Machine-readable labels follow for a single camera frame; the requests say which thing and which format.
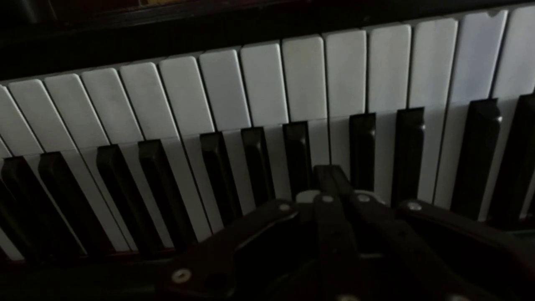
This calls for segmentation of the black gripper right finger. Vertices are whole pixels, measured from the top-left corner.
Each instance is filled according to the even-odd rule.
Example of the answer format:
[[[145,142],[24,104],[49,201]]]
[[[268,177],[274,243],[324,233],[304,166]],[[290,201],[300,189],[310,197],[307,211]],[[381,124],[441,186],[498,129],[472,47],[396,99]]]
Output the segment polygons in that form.
[[[389,207],[354,189],[339,166],[329,172],[354,221],[404,268],[424,301],[535,301],[533,249],[518,238],[417,199]]]

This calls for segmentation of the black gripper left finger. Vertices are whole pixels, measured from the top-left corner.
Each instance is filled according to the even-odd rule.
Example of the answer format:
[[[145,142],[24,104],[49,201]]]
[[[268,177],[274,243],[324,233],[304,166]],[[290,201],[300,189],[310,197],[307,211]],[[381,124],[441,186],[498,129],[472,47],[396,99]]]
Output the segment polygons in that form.
[[[337,301],[347,294],[355,254],[335,182],[317,166],[314,187],[272,199],[178,254],[165,276],[165,301]]]

